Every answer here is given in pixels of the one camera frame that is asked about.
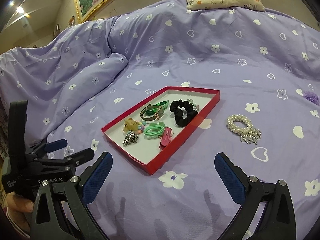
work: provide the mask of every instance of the metal bolt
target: metal bolt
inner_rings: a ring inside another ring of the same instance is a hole
[[[78,180],[79,180],[78,176],[73,176],[73,177],[70,178],[70,181],[73,182],[73,183],[77,182]]]
[[[280,184],[281,186],[287,185],[286,182],[285,182],[283,179],[279,180],[279,184]]]
[[[250,177],[249,177],[249,180],[250,180],[251,182],[257,182],[257,181],[258,181],[258,178],[257,178],[256,176],[250,176]]]
[[[42,186],[47,186],[48,183],[49,183],[49,182],[48,182],[47,180],[44,180],[44,181],[41,182],[41,185],[42,185]]]

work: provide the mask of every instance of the purple bedsheet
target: purple bedsheet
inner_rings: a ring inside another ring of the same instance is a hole
[[[217,239],[239,208],[214,168],[218,152],[247,175],[287,182],[297,239],[303,239],[320,215],[319,106],[301,96],[320,93],[319,38],[318,31],[273,10],[193,12],[185,0],[164,0],[74,26],[44,48],[4,53],[1,98],[7,111],[10,101],[29,100],[28,144],[56,127],[48,141],[68,140],[49,158],[87,147],[95,159],[103,151],[113,155],[113,168],[89,205],[110,239]],[[169,161],[147,176],[100,129],[164,86],[181,85],[219,89],[221,100]],[[240,142],[227,129],[232,114],[246,115],[262,131],[258,145]]]

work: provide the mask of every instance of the pearl hair tie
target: pearl hair tie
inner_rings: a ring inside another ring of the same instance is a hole
[[[234,124],[234,121],[243,122],[247,125],[246,128],[240,128]],[[242,142],[246,142],[248,144],[255,143],[257,144],[257,140],[261,138],[261,131],[259,129],[254,128],[251,120],[241,114],[233,114],[228,117],[227,120],[228,129],[232,132],[237,133],[241,136],[240,140]]]

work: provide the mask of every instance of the purple pom-pom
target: purple pom-pom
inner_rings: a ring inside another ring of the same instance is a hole
[[[305,99],[308,99],[310,102],[316,104],[317,106],[319,106],[319,96],[314,92],[310,92],[310,91],[303,92],[303,97]]]

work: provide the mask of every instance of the wristwatch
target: wristwatch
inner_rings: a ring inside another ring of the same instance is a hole
[[[157,109],[157,111],[155,112],[155,114],[151,117],[143,117],[144,113],[147,110],[151,110],[151,109]],[[153,121],[153,120],[159,120],[164,114],[164,110],[162,106],[152,106],[151,104],[149,104],[148,106],[146,106],[141,112],[140,112],[140,117],[142,120],[145,121]]]

